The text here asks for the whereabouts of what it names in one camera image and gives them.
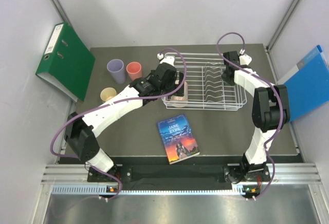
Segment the white wire dish rack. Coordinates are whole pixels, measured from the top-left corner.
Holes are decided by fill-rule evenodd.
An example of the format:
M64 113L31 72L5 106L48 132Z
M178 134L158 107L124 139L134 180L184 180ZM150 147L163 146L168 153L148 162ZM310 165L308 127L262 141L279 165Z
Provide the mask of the white wire dish rack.
M228 85L221 77L226 69L224 60L216 53L183 53L187 72L188 103L182 109L232 110L247 103L246 91L238 85ZM167 109L170 97L162 99Z

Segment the pink mug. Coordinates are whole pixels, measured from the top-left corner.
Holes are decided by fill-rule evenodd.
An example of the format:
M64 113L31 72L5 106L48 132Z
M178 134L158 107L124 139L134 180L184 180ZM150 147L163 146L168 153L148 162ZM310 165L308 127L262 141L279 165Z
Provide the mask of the pink mug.
M184 95L183 96L171 96L170 105L175 108L184 108L188 103L188 83L184 83Z

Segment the salmon pink cup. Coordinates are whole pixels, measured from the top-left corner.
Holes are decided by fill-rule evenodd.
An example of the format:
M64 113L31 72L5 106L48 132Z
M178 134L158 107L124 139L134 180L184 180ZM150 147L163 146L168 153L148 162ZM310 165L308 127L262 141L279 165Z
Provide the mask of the salmon pink cup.
M142 77L142 67L139 62L130 62L126 66L126 71L132 81Z

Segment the lilac cup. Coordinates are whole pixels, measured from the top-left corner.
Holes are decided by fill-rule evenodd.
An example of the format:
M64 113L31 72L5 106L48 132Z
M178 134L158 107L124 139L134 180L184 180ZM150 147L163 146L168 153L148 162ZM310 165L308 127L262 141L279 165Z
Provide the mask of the lilac cup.
M107 70L116 83L123 84L126 81L124 62L122 60L110 60L107 64Z

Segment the cream mug black handle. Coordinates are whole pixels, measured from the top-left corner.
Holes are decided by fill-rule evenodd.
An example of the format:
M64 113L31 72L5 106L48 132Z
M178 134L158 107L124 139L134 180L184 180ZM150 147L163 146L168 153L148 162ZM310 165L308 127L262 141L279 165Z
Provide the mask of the cream mug black handle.
M110 100L117 95L117 91L112 87L107 87L100 92L100 99L103 102Z

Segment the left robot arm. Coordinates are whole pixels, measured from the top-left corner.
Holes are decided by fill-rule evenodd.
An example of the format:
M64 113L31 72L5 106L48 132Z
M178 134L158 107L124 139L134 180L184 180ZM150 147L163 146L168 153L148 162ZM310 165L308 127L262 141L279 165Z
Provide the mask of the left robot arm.
M102 105L82 114L68 117L64 139L80 162L99 171L105 181L116 177L116 168L97 138L111 124L151 101L176 93L183 83L176 84L178 71L174 56L158 55L159 65L145 78L133 80L122 92Z

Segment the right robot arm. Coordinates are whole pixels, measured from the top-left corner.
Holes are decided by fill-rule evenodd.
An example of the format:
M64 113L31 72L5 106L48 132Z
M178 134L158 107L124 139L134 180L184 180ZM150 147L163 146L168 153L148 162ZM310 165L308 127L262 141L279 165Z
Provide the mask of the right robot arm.
M251 116L255 126L250 146L239 166L229 166L226 177L232 183L251 181L265 173L271 144L290 121L288 91L285 85L273 85L260 79L249 68L251 57L244 51L225 52L223 59L226 66L222 74L223 81L244 88L253 97Z

